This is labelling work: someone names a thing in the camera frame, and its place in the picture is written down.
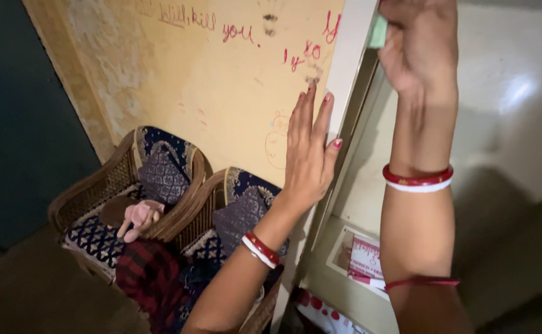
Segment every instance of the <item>red plaid cloth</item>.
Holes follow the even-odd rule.
[[[118,259],[116,283],[130,298],[149,313],[154,334],[170,331],[179,308],[189,299],[178,281],[186,260],[154,240],[139,239],[126,244]]]

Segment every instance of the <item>pink toy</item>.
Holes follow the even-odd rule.
[[[133,242],[141,233],[146,231],[154,222],[160,219],[163,213],[164,204],[153,200],[143,200],[136,205],[130,205],[124,213],[124,222],[118,230],[117,236],[124,236],[125,242]],[[133,229],[127,232],[128,227],[133,223]]]

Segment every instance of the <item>green cloth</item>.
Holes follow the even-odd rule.
[[[382,17],[380,14],[378,15],[371,26],[371,33],[368,34],[368,42],[367,47],[370,49],[380,49],[384,47],[384,43],[386,42],[386,27],[388,27],[388,21]]]

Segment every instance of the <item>hand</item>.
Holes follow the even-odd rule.
[[[385,0],[378,11],[389,22],[378,56],[399,94],[456,87],[455,0]]]
[[[278,196],[298,215],[324,197],[333,180],[335,161],[343,142],[335,139],[325,149],[334,97],[331,93],[326,94],[312,125],[315,94],[314,84],[308,88],[308,93],[300,93],[289,119],[285,185]]]

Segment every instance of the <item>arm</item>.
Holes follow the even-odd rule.
[[[391,23],[379,53],[399,93],[390,171],[424,177],[450,160],[458,110],[457,16],[454,0],[392,0],[380,7]],[[454,210],[450,188],[406,193],[386,186],[381,221],[386,282],[450,277]],[[454,287],[400,285],[388,292],[401,333],[470,333]]]
[[[277,251],[300,216],[324,197],[333,180],[334,164],[341,147],[336,139],[324,148],[333,96],[323,101],[312,126],[316,86],[301,93],[289,121],[285,185],[273,206],[256,225],[254,234]],[[237,332],[246,319],[268,267],[249,249],[239,246],[199,297],[186,325],[187,333]]]

